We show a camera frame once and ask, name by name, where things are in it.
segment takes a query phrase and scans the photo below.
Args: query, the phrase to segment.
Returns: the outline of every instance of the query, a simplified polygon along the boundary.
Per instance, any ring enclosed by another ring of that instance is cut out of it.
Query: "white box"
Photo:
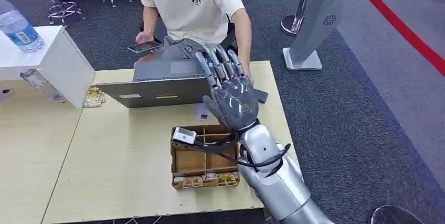
[[[26,53],[0,33],[0,81],[19,80],[21,71],[37,69],[75,107],[82,108],[95,71],[63,26],[35,27],[44,48]]]

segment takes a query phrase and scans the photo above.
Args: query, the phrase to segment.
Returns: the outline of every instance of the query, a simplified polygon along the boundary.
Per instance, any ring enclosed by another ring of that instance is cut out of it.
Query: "beige tabletop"
[[[261,123],[278,141],[292,142],[270,63],[253,62],[251,71],[255,87],[269,93]],[[95,83],[132,77],[132,69],[97,71]],[[172,127],[217,124],[194,119],[195,107],[127,109],[106,97],[102,107],[83,109],[44,223],[261,208],[243,178],[237,187],[172,187]]]
[[[2,223],[40,223],[80,116],[48,102],[25,81],[0,81],[14,95],[0,101]]]

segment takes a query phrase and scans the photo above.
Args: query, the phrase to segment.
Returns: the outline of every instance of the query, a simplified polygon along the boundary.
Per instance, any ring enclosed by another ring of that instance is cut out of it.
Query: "shorts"
[[[204,52],[203,47],[191,40],[180,39],[173,40],[169,36],[165,36],[163,47],[154,54],[147,55],[138,61],[152,61],[152,60],[195,60],[197,52]]]

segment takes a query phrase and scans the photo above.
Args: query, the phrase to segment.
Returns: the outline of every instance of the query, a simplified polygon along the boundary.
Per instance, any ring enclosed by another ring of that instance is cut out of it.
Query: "red stripe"
[[[445,60],[419,38],[382,0],[369,0],[391,25],[427,59],[443,76],[445,76]]]

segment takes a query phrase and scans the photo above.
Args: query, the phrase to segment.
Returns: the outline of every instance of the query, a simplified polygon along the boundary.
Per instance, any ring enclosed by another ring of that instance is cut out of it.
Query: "laptop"
[[[210,94],[198,61],[138,62],[131,82],[100,83],[96,87],[127,108],[202,103]]]

